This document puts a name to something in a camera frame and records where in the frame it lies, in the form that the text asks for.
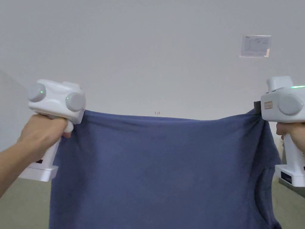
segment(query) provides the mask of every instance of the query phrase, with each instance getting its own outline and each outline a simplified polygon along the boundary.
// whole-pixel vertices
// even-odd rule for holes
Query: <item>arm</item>
[[[292,141],[302,151],[305,152],[305,125],[302,123],[278,123],[276,125],[278,135],[289,133]]]
[[[38,114],[30,118],[17,143],[0,153],[0,198],[25,168],[41,159],[62,135],[70,137],[70,133],[63,133],[66,126],[63,118],[51,120]]]

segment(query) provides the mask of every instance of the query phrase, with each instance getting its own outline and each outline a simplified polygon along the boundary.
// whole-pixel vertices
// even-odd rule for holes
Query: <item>human hand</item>
[[[54,145],[61,136],[71,137],[71,133],[64,133],[67,121],[64,118],[49,119],[45,115],[35,114],[21,131],[17,142],[30,146],[32,162],[40,160],[48,148]]]
[[[292,141],[302,151],[305,152],[305,125],[302,123],[278,123],[276,125],[276,134],[290,134]]]

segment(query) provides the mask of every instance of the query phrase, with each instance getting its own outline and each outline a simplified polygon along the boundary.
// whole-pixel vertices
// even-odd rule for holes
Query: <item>white plastic device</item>
[[[38,114],[50,118],[63,117],[68,120],[65,133],[73,130],[73,124],[80,124],[85,107],[85,93],[78,84],[71,82],[55,82],[40,79],[28,90],[29,108]],[[56,176],[57,166],[53,161],[59,146],[58,140],[51,146],[44,157],[30,164],[20,175],[20,178],[49,181]]]
[[[267,80],[268,92],[261,97],[262,118],[270,122],[305,122],[305,86],[294,86],[290,76]],[[276,165],[275,174],[295,187],[305,187],[305,154],[289,134],[284,136],[286,165]]]

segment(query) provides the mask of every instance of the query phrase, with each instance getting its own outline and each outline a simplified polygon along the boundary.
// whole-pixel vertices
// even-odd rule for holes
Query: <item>t-shirt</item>
[[[50,229],[277,229],[280,164],[253,111],[213,121],[85,111],[54,164]]]

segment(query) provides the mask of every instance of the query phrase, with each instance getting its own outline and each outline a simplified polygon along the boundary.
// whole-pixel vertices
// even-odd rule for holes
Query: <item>blue fabric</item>
[[[253,111],[214,121],[86,111],[55,158],[50,229],[271,229],[280,159]]]

